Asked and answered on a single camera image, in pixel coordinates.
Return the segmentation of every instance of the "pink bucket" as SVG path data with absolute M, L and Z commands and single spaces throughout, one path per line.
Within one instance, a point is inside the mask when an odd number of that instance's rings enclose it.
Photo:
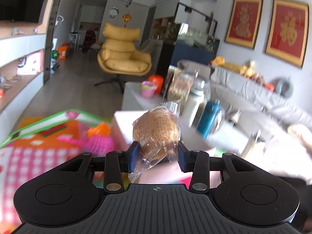
M 154 96 L 157 85 L 150 81 L 144 81 L 140 85 L 142 97 L 151 98 Z

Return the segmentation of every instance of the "teal thermos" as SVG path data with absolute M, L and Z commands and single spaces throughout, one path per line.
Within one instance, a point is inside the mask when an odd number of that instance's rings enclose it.
M 207 138 L 207 135 L 213 127 L 220 108 L 221 105 L 219 100 L 217 100 L 216 102 L 207 102 L 206 107 L 197 125 L 197 131 L 202 135 L 202 138 L 204 140 Z

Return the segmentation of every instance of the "colorful play mat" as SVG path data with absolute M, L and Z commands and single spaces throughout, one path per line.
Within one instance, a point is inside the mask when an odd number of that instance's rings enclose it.
M 21 224 L 13 205 L 13 196 L 18 187 L 86 151 L 59 138 L 86 138 L 87 131 L 101 123 L 110 127 L 111 119 L 80 110 L 63 111 L 44 119 L 27 117 L 22 120 L 20 128 L 0 144 L 1 234 L 10 234 Z M 103 172 L 96 172 L 93 183 L 103 187 L 103 177 Z M 122 177 L 127 187 L 128 174 L 123 173 Z M 175 183 L 188 186 L 190 178 Z

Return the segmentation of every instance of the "fish tank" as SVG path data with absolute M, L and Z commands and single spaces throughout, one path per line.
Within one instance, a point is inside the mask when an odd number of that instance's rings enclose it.
M 177 42 L 184 43 L 191 47 L 205 49 L 215 55 L 220 44 L 220 40 L 214 38 L 212 35 L 192 28 L 186 23 L 181 23 L 180 25 Z

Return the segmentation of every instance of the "red artwork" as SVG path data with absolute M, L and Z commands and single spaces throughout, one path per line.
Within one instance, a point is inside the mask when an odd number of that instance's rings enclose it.
M 225 41 L 254 48 L 261 10 L 262 0 L 234 0 Z
M 302 67 L 308 32 L 308 5 L 274 0 L 266 52 Z

